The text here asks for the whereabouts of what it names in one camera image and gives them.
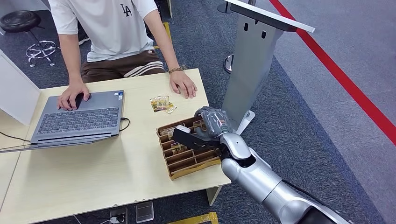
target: snack packet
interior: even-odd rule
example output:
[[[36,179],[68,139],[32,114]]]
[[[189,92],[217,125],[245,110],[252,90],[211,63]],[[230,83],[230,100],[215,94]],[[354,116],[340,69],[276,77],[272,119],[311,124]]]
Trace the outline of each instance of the snack packet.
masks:
[[[160,130],[160,135],[168,135],[170,141],[173,138],[173,131],[175,130],[175,128],[176,126]]]
[[[165,110],[168,114],[172,114],[177,109],[177,106],[173,105],[173,103],[169,102],[168,108]]]
[[[151,103],[151,106],[153,107],[153,111],[154,112],[158,112],[158,110],[157,110],[157,101],[158,101],[158,97],[154,97],[154,98],[150,99],[150,103]]]
[[[186,151],[186,149],[187,149],[187,147],[186,147],[185,145],[182,145],[182,144],[180,144],[180,143],[178,143],[178,142],[173,143],[173,144],[170,146],[170,148],[172,149],[172,153],[173,153],[174,155],[179,154],[179,153],[182,153],[182,152]]]
[[[169,96],[158,96],[157,97],[157,111],[167,110],[169,105]]]
[[[194,131],[197,132],[196,128],[200,127],[201,131],[206,131],[206,125],[205,122],[203,120],[199,120],[199,121],[195,121],[192,123],[192,125],[194,126]]]

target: wooden organizer box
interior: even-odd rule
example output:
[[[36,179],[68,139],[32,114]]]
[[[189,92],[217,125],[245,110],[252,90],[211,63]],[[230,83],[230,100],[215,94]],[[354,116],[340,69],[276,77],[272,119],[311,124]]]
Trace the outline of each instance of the wooden organizer box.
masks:
[[[161,130],[175,127],[177,125],[188,127],[191,129],[191,133],[194,134],[193,122],[200,120],[202,120],[202,118],[199,116],[157,128],[157,135],[163,150],[163,157],[165,158],[171,180],[175,180],[176,178],[202,170],[209,166],[220,164],[220,158],[216,155],[216,152],[213,149],[197,152],[187,148],[184,152],[174,155],[170,146],[175,143],[175,141],[169,140],[167,134],[160,135]]]

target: white t-shirt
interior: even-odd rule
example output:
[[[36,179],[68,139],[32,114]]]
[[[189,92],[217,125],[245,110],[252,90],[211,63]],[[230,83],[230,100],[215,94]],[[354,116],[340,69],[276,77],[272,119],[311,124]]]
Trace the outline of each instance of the white t-shirt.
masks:
[[[154,0],[49,0],[59,34],[77,34],[77,19],[91,39],[87,61],[115,60],[154,49],[143,18]]]

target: robotic arm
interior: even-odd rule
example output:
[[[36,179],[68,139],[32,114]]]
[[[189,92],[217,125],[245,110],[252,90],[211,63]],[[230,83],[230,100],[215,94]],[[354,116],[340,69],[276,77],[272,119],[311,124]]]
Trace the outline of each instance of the robotic arm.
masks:
[[[324,205],[305,199],[278,176],[269,164],[232,133],[225,111],[200,109],[208,131],[178,126],[173,139],[194,150],[217,149],[224,174],[238,184],[256,202],[262,204],[282,224],[349,224]]]

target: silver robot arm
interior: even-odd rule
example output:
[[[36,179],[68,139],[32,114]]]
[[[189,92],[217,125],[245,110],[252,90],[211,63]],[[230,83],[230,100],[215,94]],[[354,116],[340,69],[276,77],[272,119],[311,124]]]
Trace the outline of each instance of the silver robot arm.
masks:
[[[298,194],[235,133],[220,136],[224,174],[282,224],[349,224],[337,213]]]

